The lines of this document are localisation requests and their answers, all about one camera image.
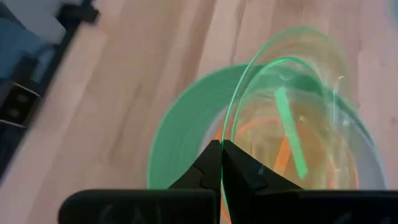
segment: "black tool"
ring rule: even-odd
[[[82,191],[66,199],[58,221],[219,223],[221,175],[231,223],[398,222],[398,192],[304,190],[231,141],[215,140],[169,189]]]

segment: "green plastic strip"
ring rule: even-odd
[[[150,150],[148,188],[167,189],[188,170],[198,157],[205,133],[227,107],[246,67],[233,65],[214,71],[176,99],[160,123]]]
[[[301,148],[299,134],[296,131],[292,112],[290,110],[286,89],[284,87],[278,88],[278,90],[274,92],[274,96],[279,110],[280,119],[282,120],[282,124],[286,132],[287,140],[292,149],[293,160],[297,169],[298,177],[303,179],[308,172],[308,168]]]
[[[242,99],[246,99],[247,97],[249,97],[250,92],[252,92],[253,89],[257,89],[259,83],[262,86],[262,88],[264,88],[264,89],[267,89],[267,88],[271,89],[271,88],[277,87],[279,85],[279,83],[280,83],[280,77],[279,76],[278,76],[277,80],[275,80],[274,78],[272,78],[269,75],[267,75],[267,77],[268,77],[267,82],[263,82],[262,78],[263,78],[264,75],[266,75],[268,69],[274,68],[275,66],[281,65],[281,64],[283,64],[285,62],[297,63],[297,64],[303,66],[304,68],[306,68],[308,70],[308,72],[315,74],[315,72],[312,70],[311,67],[309,67],[305,62],[303,62],[299,58],[295,58],[295,57],[283,57],[283,58],[280,58],[278,60],[275,60],[275,61],[271,62],[268,65],[263,66],[261,68],[261,70],[258,71],[256,76],[254,76],[252,78],[252,80],[249,82],[248,86],[244,89],[242,97],[239,100],[239,105],[236,108],[236,114],[235,114],[235,116],[233,118],[234,121],[233,121],[233,126],[232,126],[232,135],[230,136],[230,140],[232,142],[235,139],[236,125],[238,124],[238,119],[239,119],[240,112],[241,112],[241,110],[242,110],[242,108],[244,106],[244,102],[246,101],[246,100],[242,100]],[[258,70],[257,68],[259,66],[258,65],[253,65],[253,66],[254,66],[254,69],[252,70],[252,72],[255,73]],[[280,72],[284,72],[284,75],[288,75],[288,73],[285,72],[284,70],[281,70]],[[299,77],[298,75],[303,75],[303,74],[299,73],[299,72],[296,72],[295,76],[288,75],[289,76],[288,78],[289,79],[297,78],[297,77]],[[314,86],[318,87],[321,96],[323,96],[325,93],[323,92],[323,89],[321,88],[322,84],[321,84],[320,80],[315,79],[315,77],[312,77],[312,79],[317,82],[317,84],[314,85]]]

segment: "blue object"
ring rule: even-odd
[[[0,34],[0,78],[9,78],[22,56],[34,56],[35,52],[50,44],[5,18],[0,18]],[[53,55],[54,49],[38,55],[40,63],[32,77],[33,81],[40,83]]]

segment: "black plastic part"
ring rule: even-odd
[[[39,63],[40,62],[37,58],[35,58],[33,55],[28,55],[28,53],[25,52],[25,55],[21,57],[17,65],[14,67],[10,80],[20,86],[23,86],[27,90],[39,94],[42,92],[40,85],[32,81],[34,72],[36,71]]]
[[[396,191],[297,190],[258,195],[252,219],[267,223],[388,224],[398,223],[397,206]]]
[[[212,190],[86,190],[72,195],[59,224],[218,223]]]
[[[41,97],[13,82],[1,85],[8,93],[0,105],[0,122],[26,128]]]
[[[212,140],[205,150],[195,160],[193,165],[170,189],[208,189],[212,190],[217,200],[217,223],[220,222],[221,205],[221,144],[218,140]]]
[[[63,4],[60,11],[60,18],[62,20],[83,21],[89,24],[94,24],[100,12],[91,4],[89,5],[74,5]]]
[[[225,140],[223,149],[223,184],[232,223],[246,223],[253,219],[258,192],[271,194],[301,189],[231,141]]]

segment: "wooden floor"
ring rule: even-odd
[[[206,73],[248,62],[273,34],[332,36],[356,75],[359,111],[398,188],[398,27],[389,1],[96,0],[0,190],[0,223],[56,223],[87,188],[144,188],[163,113]]]

